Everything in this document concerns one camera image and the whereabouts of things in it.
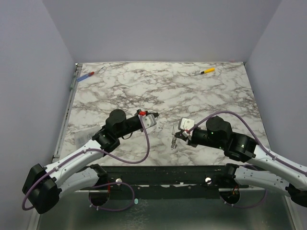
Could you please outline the metal carabiner with key rings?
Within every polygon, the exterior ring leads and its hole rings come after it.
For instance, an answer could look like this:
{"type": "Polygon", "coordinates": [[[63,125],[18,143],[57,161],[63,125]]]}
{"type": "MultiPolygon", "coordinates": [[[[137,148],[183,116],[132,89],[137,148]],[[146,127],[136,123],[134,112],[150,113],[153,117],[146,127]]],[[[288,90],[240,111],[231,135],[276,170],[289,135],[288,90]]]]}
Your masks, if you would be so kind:
{"type": "Polygon", "coordinates": [[[176,128],[175,125],[173,125],[173,128],[172,128],[172,139],[171,139],[171,149],[172,150],[177,148],[176,131],[177,131],[177,128],[176,128]]]}

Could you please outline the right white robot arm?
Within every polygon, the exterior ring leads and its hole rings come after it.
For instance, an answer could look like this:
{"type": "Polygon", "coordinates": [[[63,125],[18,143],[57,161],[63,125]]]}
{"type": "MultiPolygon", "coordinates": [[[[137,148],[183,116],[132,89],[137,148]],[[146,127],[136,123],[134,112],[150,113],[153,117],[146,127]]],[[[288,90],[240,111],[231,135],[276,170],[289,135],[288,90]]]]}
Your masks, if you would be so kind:
{"type": "Polygon", "coordinates": [[[232,131],[231,124],[217,114],[203,120],[201,129],[194,120],[182,118],[179,131],[174,134],[187,145],[207,146],[223,150],[231,160],[252,164],[261,171],[247,169],[236,164],[227,164],[220,181],[225,187],[251,185],[276,191],[302,206],[307,205],[307,168],[264,147],[257,136],[251,137],[232,131]]]}

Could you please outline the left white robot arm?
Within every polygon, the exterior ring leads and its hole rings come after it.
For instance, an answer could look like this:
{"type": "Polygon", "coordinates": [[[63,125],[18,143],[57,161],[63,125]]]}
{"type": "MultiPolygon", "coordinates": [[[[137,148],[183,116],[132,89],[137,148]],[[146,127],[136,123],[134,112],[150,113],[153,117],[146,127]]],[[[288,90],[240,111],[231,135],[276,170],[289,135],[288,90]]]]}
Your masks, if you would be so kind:
{"type": "Polygon", "coordinates": [[[126,118],[123,110],[112,111],[102,128],[81,148],[42,167],[34,165],[26,178],[22,192],[25,197],[22,209],[36,209],[39,214],[51,210],[59,199],[74,191],[92,187],[101,189],[104,186],[124,184],[121,180],[109,179],[106,171],[92,162],[106,155],[128,163],[111,152],[120,145],[120,138],[131,136],[140,130],[144,134],[147,129],[157,124],[158,113],[137,110],[135,116],[126,118]]]}

